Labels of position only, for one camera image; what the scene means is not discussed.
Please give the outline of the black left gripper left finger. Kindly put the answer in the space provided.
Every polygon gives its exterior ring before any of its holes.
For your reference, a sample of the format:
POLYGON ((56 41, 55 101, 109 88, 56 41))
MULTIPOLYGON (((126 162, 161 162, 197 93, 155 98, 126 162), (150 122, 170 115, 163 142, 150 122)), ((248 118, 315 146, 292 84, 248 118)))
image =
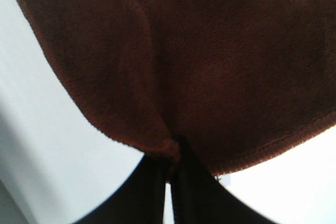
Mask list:
POLYGON ((162 223, 166 170, 165 160, 143 156, 132 174, 116 192, 76 223, 162 223))

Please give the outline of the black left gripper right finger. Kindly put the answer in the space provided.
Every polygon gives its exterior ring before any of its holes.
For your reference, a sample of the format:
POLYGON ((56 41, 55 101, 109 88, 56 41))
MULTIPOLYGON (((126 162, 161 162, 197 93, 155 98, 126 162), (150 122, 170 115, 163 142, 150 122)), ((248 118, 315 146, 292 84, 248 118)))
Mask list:
POLYGON ((185 137, 176 135, 173 140, 181 150, 170 182, 175 223, 270 223, 215 179, 185 137))

